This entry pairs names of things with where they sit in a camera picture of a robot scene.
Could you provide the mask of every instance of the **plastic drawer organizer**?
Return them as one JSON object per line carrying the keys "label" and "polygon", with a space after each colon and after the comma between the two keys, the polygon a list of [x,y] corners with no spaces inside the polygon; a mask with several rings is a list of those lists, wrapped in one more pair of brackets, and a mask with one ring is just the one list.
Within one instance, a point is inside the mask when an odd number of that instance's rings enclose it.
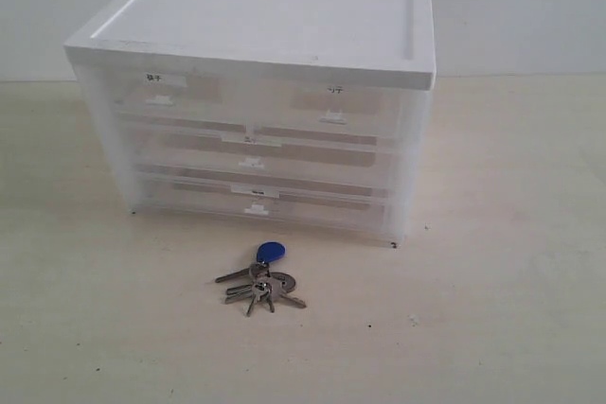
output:
{"label": "plastic drawer organizer", "polygon": [[115,0],[65,48],[132,210],[403,239],[431,0]]}

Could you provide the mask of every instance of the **key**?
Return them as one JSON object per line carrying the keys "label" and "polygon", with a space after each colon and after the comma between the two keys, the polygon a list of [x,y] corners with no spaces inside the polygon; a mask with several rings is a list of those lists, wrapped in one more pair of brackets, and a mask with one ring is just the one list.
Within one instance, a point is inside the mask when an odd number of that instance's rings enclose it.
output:
{"label": "key", "polygon": [[272,304],[275,303],[278,299],[283,298],[289,303],[292,303],[296,307],[307,307],[307,304],[301,300],[300,298],[293,297],[289,295],[283,288],[282,284],[279,280],[270,277],[261,276],[258,281],[260,283],[265,283],[269,286],[270,292],[268,298],[272,300]]}
{"label": "key", "polygon": [[[282,272],[270,272],[270,276],[279,279],[282,282],[282,288],[284,288],[287,292],[292,292],[296,287],[295,279],[287,273]],[[235,288],[229,288],[225,291],[226,295],[235,295],[237,293],[243,292],[245,290],[250,290],[252,288],[252,284],[244,284],[243,286],[236,286]]]}
{"label": "key", "polygon": [[225,274],[215,279],[215,283],[222,283],[223,281],[229,281],[237,278],[244,278],[249,276],[254,280],[263,272],[269,270],[270,262],[275,262],[278,259],[284,257],[286,254],[286,248],[277,241],[268,241],[260,245],[257,249],[256,262],[251,264],[249,267],[239,270],[237,272]]}
{"label": "key", "polygon": [[248,310],[246,311],[246,317],[250,317],[253,313],[253,309],[255,309],[255,305],[260,303],[261,300],[264,300],[267,295],[269,295],[270,289],[267,283],[256,283],[253,286],[253,298],[250,301],[250,305],[248,306]]}

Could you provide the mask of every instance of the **beige floor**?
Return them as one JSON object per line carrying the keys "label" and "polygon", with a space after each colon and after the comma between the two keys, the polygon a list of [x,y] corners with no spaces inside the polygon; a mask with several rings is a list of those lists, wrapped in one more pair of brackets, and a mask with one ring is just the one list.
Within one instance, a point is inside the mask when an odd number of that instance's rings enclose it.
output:
{"label": "beige floor", "polygon": [[[0,84],[0,153],[3,404],[604,402],[606,77],[440,80],[399,250],[131,216],[73,83]],[[309,307],[246,319],[270,238]]]}

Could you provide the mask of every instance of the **white lid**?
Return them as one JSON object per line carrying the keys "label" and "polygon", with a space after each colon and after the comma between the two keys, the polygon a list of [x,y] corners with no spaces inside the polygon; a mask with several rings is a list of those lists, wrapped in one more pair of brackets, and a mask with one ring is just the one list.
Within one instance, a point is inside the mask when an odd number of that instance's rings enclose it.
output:
{"label": "white lid", "polygon": [[436,72],[431,0],[115,0],[66,45],[354,70],[361,85],[420,90]]}

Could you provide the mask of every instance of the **blue key fob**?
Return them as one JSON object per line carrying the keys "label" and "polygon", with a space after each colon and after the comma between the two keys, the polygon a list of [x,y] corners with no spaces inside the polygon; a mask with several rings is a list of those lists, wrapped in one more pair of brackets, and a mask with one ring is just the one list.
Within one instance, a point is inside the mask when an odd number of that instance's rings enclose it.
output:
{"label": "blue key fob", "polygon": [[257,249],[257,262],[269,264],[281,259],[286,254],[286,248],[277,241],[268,241]]}

